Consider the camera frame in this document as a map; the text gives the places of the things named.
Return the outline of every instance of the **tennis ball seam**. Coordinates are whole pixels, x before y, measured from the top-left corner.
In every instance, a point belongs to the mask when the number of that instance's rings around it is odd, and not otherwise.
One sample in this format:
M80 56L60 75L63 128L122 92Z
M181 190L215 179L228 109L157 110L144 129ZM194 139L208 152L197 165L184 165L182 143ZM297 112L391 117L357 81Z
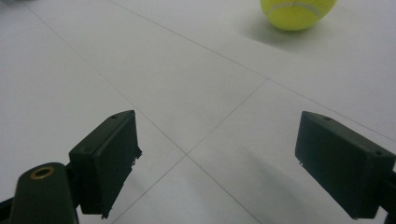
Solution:
M273 11L282 7L304 7L305 9L315 13L319 18L322 17L322 13L317 8L301 2L286 2L286 3L274 5L273 7L270 8L270 10L268 10L267 15L268 16L271 15Z

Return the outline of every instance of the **floor tile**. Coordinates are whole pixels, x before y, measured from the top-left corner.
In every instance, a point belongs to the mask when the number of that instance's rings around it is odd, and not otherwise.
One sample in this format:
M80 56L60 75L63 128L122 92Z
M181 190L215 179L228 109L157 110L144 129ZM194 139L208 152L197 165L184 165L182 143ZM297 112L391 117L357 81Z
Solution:
M287 33L255 0L112 1L396 140L395 2L339 1Z
M0 1L0 42L41 23L20 1Z
M106 1L49 25L186 152L264 82Z
M259 222L185 158L115 223Z
M80 7L89 1L91 0L27 0L24 1L24 4L41 18L41 20L47 21L66 14L70 10Z
M336 119L395 152L395 142L270 81L190 156L261 223L355 223L294 156L302 111Z
M266 42L284 40L267 24L260 1L112 1L265 77L293 59Z
M2 42L0 55L0 168L7 171L0 184L3 201L13 196L22 173L46 162L67 164L67 153L103 120L134 107L45 25ZM185 155L139 112L136 122L144 155L107 223ZM82 223L98 219L80 216Z
M112 1L267 77L295 57L347 63L372 55L371 46L395 51L396 4L387 0L338 2L312 29L295 33L273 28L256 0Z

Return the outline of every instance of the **yellow tennis ball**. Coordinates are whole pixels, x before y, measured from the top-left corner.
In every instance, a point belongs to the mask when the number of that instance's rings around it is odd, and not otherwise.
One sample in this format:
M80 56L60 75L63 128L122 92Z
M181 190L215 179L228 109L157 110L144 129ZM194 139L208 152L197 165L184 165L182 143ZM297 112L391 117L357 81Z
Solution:
M306 29L322 19L336 0L261 0L262 12L276 28Z

